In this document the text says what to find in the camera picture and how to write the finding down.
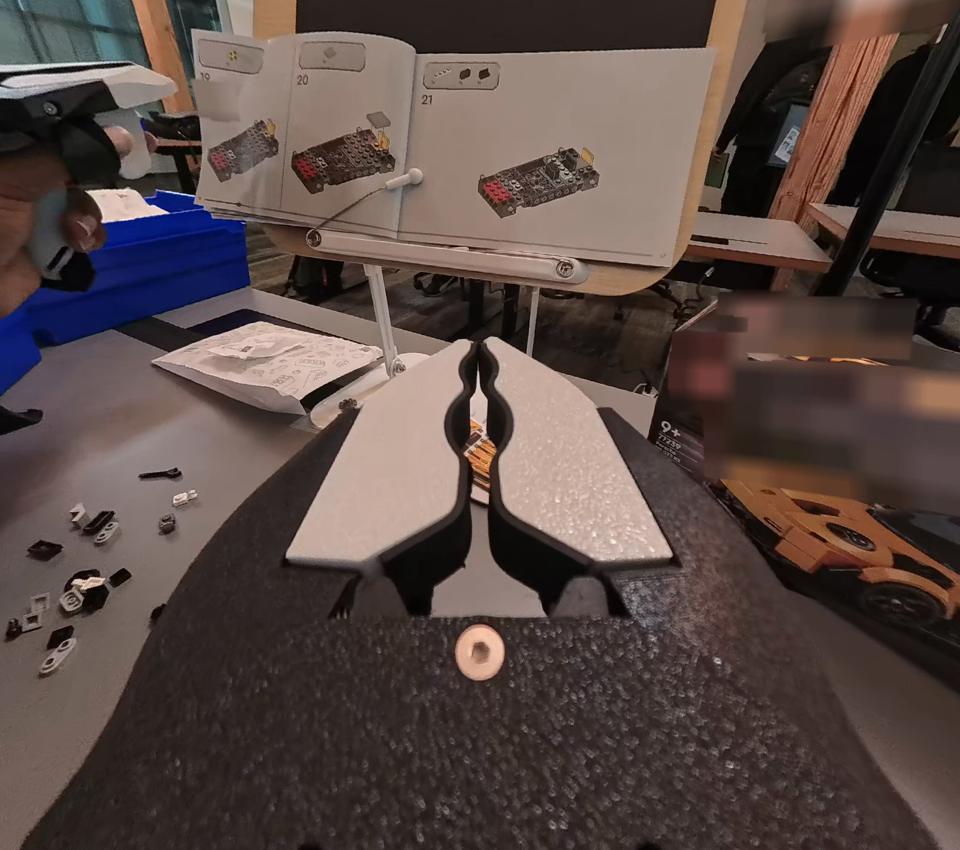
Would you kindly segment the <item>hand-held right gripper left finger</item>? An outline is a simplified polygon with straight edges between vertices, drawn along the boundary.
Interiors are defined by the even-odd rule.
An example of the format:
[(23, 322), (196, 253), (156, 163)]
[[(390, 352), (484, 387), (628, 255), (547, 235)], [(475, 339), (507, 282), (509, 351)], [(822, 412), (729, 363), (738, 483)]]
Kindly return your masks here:
[(387, 578), (409, 614), (431, 614), (435, 590), (465, 566), (473, 544), (463, 447), (477, 363), (476, 344), (453, 343), (351, 416), (286, 549), (289, 565)]

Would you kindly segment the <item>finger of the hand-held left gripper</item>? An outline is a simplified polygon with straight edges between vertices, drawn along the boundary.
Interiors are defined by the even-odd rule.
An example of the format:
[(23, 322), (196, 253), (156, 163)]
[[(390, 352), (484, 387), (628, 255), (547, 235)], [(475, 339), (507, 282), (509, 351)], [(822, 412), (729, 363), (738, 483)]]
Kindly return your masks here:
[(152, 72), (137, 64), (43, 64), (1, 67), (2, 88), (42, 88), (78, 86), (104, 82), (108, 86), (131, 85), (150, 88)]
[(60, 112), (128, 110), (160, 100), (174, 89), (167, 77), (3, 77), (3, 101), (56, 104)]

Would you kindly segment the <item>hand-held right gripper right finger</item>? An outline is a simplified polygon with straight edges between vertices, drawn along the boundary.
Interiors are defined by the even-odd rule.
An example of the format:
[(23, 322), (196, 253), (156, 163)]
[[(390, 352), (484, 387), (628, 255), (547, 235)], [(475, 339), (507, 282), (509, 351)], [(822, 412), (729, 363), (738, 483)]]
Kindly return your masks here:
[(605, 418), (577, 386), (510, 345), (479, 346), (494, 444), (490, 553), (546, 615), (620, 615), (614, 575), (662, 569), (674, 552)]

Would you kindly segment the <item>toy instruction booklet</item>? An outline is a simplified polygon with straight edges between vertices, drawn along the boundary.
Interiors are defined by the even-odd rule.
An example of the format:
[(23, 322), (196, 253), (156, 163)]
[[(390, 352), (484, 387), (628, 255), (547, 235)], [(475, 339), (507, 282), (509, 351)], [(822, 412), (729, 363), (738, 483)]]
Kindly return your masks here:
[(225, 217), (306, 230), (324, 256), (441, 267), (675, 256), (714, 53), (418, 53), (401, 40), (193, 32), (203, 169)]

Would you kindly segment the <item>grey desk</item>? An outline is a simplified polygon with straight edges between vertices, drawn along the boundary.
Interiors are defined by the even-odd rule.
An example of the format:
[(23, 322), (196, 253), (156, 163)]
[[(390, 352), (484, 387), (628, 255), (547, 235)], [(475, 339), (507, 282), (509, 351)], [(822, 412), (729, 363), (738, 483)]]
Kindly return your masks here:
[[(80, 568), (133, 577), (48, 679), (66, 621), (2, 642), (2, 848), (958, 848), (958, 699), (786, 591), (630, 427), (641, 398), (566, 377), (674, 552), (614, 575), (623, 614), (546, 615), (477, 506), (430, 615), (289, 565), (357, 410), (316, 433), (152, 364), (244, 306), (377, 339), (238, 291), (48, 350), (6, 395), (44, 414), (2, 438), (2, 616)], [(112, 546), (70, 533), (77, 502), (116, 510)], [(28, 560), (40, 538), (66, 551)]]

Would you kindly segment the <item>grey-topped office desk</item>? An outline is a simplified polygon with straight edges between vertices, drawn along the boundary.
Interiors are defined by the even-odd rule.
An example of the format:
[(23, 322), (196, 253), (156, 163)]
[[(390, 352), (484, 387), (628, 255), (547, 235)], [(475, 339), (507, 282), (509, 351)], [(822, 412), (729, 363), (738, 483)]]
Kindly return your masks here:
[[(807, 204), (804, 221), (843, 242), (856, 214), (855, 208)], [(959, 218), (888, 209), (877, 224), (869, 248), (958, 260)]]
[(711, 211), (697, 213), (683, 255), (812, 273), (825, 273), (833, 263), (794, 222)]

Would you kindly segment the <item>person's left hand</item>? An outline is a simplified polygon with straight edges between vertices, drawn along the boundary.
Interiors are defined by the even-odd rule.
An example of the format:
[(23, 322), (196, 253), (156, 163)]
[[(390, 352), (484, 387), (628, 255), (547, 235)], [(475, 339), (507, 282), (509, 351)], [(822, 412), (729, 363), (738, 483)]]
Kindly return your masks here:
[(62, 243), (80, 253), (106, 243), (100, 208), (76, 184), (50, 143), (2, 154), (1, 159), (1, 317), (5, 318), (41, 286), (40, 272), (28, 252), (35, 210), (50, 192), (64, 191), (60, 219)]

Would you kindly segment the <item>white paper sheets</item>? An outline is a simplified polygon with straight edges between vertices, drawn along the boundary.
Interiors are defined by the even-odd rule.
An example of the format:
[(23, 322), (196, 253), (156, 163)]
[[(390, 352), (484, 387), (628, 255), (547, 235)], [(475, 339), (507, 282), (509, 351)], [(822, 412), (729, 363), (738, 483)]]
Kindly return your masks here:
[(139, 192), (131, 188), (91, 189), (86, 193), (99, 209), (104, 224), (167, 215), (166, 210), (148, 203)]

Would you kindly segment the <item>yellow sticker sheet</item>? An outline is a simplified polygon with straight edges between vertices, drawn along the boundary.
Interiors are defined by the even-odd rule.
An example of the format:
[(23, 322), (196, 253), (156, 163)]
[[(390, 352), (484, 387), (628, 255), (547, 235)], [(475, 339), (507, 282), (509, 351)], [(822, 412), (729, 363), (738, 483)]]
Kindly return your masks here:
[(483, 423), (470, 420), (470, 432), (463, 448), (463, 455), (468, 460), (472, 474), (471, 499), (483, 506), (489, 505), (490, 500), (490, 468), (497, 453), (496, 445), (489, 438)]

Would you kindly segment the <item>blue plastic bin, far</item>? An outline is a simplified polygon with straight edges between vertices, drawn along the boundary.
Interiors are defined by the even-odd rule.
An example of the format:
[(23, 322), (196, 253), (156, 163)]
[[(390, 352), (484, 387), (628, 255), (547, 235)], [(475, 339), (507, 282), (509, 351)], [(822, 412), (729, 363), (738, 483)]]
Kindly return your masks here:
[(105, 224), (85, 293), (43, 289), (25, 304), (40, 347), (69, 343), (250, 285), (246, 230), (189, 194), (158, 190), (156, 214)]

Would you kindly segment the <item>white printed paper bag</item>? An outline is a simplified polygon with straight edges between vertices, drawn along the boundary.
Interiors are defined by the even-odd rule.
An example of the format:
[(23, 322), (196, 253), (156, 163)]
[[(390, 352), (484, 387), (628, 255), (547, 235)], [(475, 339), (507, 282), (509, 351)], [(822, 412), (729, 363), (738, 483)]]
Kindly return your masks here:
[(311, 395), (338, 388), (382, 356), (378, 347), (260, 321), (201, 339), (152, 363), (246, 405), (304, 415)]

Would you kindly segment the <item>black toy set box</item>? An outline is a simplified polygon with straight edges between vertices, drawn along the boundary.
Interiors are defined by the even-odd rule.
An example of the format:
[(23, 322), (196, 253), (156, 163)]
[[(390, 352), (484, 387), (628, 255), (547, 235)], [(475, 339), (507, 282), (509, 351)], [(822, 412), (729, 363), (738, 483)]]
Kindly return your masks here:
[(737, 521), (786, 588), (959, 688), (958, 516), (708, 481), (703, 423), (660, 370), (649, 440)]

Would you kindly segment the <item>scattered small toy bricks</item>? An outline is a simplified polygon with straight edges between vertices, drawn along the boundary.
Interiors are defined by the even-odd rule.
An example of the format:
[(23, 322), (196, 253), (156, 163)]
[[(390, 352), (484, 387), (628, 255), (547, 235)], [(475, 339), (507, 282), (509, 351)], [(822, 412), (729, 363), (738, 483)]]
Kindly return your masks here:
[[(179, 468), (171, 468), (140, 472), (137, 476), (141, 482), (176, 481), (184, 474)], [(175, 513), (197, 501), (198, 492), (191, 487), (179, 490), (171, 496), (172, 512), (164, 513), (157, 519), (158, 536), (168, 537), (179, 531)], [(98, 550), (106, 550), (112, 546), (122, 528), (115, 509), (90, 512), (81, 502), (68, 508), (67, 518), (70, 533), (79, 540), (89, 541)], [(65, 547), (62, 543), (40, 538), (27, 547), (26, 558), (35, 563), (52, 563), (64, 555)], [(132, 572), (126, 567), (116, 568), (109, 573), (102, 572), (99, 568), (72, 571), (58, 591), (42, 591), (29, 596), (26, 612), (12, 616), (6, 622), (4, 641), (13, 642), (43, 629), (47, 616), (55, 615), (57, 620), (65, 621), (50, 631), (45, 645), (45, 656), (37, 669), (36, 676), (39, 680), (50, 678), (64, 668), (66, 661), (79, 645), (76, 625), (69, 621), (75, 617), (92, 616), (100, 612), (109, 597), (132, 580), (132, 576)]]

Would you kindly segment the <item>black metal pole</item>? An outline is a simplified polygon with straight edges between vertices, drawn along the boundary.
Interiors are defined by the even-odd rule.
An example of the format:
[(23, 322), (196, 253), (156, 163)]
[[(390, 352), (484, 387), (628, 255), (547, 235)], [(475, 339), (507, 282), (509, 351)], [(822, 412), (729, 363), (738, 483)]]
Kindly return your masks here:
[(894, 126), (876, 171), (830, 269), (812, 291), (815, 297), (844, 295), (869, 250), (871, 238), (915, 155), (959, 63), (959, 16), (955, 15), (930, 56)]

